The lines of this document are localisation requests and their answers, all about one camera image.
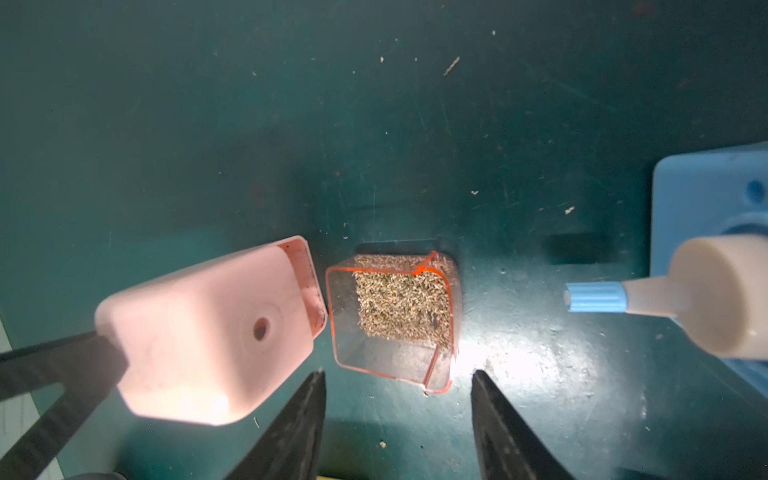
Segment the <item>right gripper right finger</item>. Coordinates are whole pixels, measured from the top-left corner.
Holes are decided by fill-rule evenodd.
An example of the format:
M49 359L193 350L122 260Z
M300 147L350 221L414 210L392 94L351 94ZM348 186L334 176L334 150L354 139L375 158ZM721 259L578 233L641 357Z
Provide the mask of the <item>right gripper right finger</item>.
M472 376L472 425L483 479L570 479L483 370Z

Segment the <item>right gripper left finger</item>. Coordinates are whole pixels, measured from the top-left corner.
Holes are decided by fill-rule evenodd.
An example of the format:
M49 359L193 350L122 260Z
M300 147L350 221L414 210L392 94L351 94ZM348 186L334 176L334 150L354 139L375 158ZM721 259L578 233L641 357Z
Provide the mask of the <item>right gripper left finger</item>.
M325 373L313 372L226 479L316 479L326 401Z

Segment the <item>pink sharpener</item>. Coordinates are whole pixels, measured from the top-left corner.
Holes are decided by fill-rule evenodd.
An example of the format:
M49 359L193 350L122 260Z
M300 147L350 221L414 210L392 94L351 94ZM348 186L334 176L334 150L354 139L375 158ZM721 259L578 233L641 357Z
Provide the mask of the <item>pink sharpener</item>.
M293 236L117 292L95 327L127 359L117 388L133 414L218 426L268 399L327 319L309 244Z

